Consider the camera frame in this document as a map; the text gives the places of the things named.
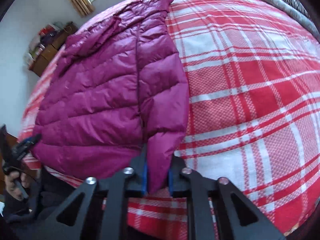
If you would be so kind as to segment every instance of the checkered fabric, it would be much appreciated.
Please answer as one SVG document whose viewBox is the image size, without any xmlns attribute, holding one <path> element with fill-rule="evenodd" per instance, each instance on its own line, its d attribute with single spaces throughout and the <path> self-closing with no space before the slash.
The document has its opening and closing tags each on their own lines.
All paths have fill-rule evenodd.
<svg viewBox="0 0 320 240">
<path fill-rule="evenodd" d="M 320 45 L 261 0 L 174 0 L 166 24 L 190 86 L 187 135 L 175 155 L 205 177 L 228 177 L 281 232 L 297 228 L 320 196 Z M 62 52 L 31 95 L 20 140 L 32 134 Z M 40 167 L 31 155 L 25 161 Z M 81 183 L 46 168 L 74 187 Z M 186 222 L 185 200 L 166 189 L 130 199 L 128 223 L 146 234 L 186 240 Z"/>
</svg>

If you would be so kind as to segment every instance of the black sleeve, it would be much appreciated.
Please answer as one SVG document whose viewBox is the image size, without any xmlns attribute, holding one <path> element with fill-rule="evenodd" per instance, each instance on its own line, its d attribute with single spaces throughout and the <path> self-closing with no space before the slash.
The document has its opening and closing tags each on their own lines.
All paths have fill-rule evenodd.
<svg viewBox="0 0 320 240">
<path fill-rule="evenodd" d="M 4 190 L 4 209 L 2 212 L 3 217 L 4 219 L 6 219 L 7 217 L 15 213 L 17 213 L 18 215 L 28 214 L 28 205 L 23 201 L 16 200 L 6 190 Z"/>
</svg>

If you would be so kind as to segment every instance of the jacket sleeve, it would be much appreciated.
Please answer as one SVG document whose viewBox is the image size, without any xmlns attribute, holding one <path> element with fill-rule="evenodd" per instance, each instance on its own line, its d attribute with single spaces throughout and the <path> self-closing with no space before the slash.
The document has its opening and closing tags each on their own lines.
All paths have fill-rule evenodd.
<svg viewBox="0 0 320 240">
<path fill-rule="evenodd" d="M 185 136 L 189 90 L 179 53 L 161 11 L 140 26 L 137 43 L 140 114 L 147 141 L 148 184 L 164 186 L 173 152 Z"/>
</svg>

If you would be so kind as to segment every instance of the hand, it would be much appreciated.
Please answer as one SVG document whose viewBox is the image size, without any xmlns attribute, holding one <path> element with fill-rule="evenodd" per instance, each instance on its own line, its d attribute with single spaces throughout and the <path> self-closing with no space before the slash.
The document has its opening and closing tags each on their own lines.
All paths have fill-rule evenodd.
<svg viewBox="0 0 320 240">
<path fill-rule="evenodd" d="M 15 180 L 17 178 L 19 178 L 18 171 L 13 171 L 9 174 L 9 176 L 4 176 L 5 189 L 12 197 L 21 201 L 21 200 L 23 200 L 22 193 L 21 193 L 20 189 L 13 182 L 13 180 Z M 21 178 L 22 186 L 24 188 L 29 188 L 30 184 L 31 184 L 31 178 L 28 175 L 26 175 L 25 173 L 22 173 L 20 178 Z"/>
</svg>

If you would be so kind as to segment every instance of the purple puffer jacket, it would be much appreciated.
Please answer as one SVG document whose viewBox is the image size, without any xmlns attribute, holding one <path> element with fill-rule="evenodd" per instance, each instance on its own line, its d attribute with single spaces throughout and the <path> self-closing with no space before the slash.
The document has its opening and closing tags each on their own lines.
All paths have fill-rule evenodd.
<svg viewBox="0 0 320 240">
<path fill-rule="evenodd" d="M 147 143 L 148 189 L 163 186 L 188 119 L 188 82 L 164 23 L 172 1 L 131 3 L 68 38 L 33 130 L 44 165 L 106 178 Z"/>
</svg>

